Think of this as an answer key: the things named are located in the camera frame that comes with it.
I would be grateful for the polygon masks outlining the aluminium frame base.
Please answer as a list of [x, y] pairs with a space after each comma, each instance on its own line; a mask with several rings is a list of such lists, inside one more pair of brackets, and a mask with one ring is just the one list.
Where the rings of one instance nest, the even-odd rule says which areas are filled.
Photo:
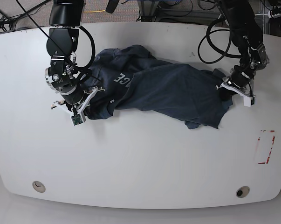
[[137, 0], [141, 22], [159, 22], [161, 20], [158, 12], [159, 0]]

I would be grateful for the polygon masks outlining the black cylinder on floor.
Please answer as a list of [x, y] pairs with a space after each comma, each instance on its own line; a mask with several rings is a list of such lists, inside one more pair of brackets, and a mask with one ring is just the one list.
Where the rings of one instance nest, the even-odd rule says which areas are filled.
[[105, 11], [109, 14], [114, 13], [115, 9], [117, 8], [118, 3], [119, 3], [119, 0], [109, 0]]

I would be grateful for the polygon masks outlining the dark blue T-shirt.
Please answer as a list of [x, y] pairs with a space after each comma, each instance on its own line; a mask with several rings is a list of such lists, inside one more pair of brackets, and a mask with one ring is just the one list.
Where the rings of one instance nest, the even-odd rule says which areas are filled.
[[115, 110], [138, 109], [178, 119], [189, 129], [218, 128], [233, 105], [216, 88], [224, 77], [221, 71], [162, 61], [141, 45], [104, 49], [91, 71], [82, 87], [103, 87], [85, 111], [92, 120], [108, 119]]

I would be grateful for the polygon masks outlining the white power strip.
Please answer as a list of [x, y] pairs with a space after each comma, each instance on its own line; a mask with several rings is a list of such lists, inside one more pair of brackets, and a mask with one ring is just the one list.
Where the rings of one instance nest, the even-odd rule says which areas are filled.
[[268, 13], [269, 18], [279, 18], [281, 17], [281, 6], [276, 6], [272, 10], [269, 11]]

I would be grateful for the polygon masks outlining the black tripod stand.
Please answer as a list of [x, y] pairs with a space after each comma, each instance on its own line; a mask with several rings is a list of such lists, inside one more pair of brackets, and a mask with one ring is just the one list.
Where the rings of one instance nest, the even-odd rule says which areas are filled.
[[[38, 13], [41, 10], [41, 8], [47, 5], [49, 2], [50, 0], [44, 0], [41, 3], [33, 6], [32, 8], [26, 9], [26, 12], [30, 16], [32, 16]], [[27, 14], [25, 12], [22, 12], [17, 15], [9, 16], [0, 9], [0, 33], [9, 33], [9, 32], [16, 31], [16, 26], [18, 21], [24, 18], [27, 18]]]

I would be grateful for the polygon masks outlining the red tape rectangle marking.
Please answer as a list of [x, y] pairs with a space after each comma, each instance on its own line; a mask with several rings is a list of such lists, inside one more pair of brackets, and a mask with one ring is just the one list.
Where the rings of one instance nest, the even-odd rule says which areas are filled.
[[275, 130], [260, 131], [255, 152], [257, 164], [268, 164], [274, 146], [275, 135]]

